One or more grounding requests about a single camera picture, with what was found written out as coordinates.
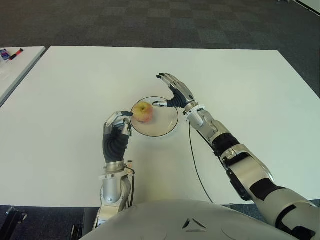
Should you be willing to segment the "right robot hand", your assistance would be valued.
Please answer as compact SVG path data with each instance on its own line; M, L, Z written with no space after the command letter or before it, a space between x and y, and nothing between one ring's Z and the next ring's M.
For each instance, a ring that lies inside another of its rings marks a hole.
M194 103L195 98L189 88L175 76L169 73L159 73L156 76L161 79L173 93L173 98L152 103L155 107L185 108L188 104Z

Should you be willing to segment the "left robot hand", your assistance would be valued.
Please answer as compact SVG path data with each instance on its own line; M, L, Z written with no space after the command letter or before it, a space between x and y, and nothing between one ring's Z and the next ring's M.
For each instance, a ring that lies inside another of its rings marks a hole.
M102 151L108 171L122 171L125 168L124 154L132 136L130 111L114 112L103 125Z

